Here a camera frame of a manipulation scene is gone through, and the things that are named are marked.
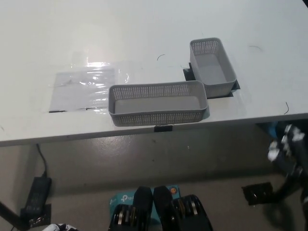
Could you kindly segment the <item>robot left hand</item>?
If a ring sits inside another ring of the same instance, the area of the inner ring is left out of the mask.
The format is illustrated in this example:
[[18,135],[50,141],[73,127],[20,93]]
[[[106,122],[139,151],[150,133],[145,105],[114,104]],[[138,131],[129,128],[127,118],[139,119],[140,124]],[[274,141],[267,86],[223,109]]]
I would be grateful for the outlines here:
[[78,231],[77,228],[69,224],[50,224],[43,231]]

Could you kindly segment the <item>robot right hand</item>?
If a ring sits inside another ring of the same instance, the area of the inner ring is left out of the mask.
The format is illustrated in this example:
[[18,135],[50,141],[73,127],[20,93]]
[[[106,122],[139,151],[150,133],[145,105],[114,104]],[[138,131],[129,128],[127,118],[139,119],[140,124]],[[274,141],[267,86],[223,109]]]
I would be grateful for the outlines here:
[[268,159],[285,174],[285,182],[271,200],[283,200],[297,186],[302,188],[301,200],[305,200],[308,196],[308,134],[283,122],[277,123],[274,130],[276,137],[269,146]]

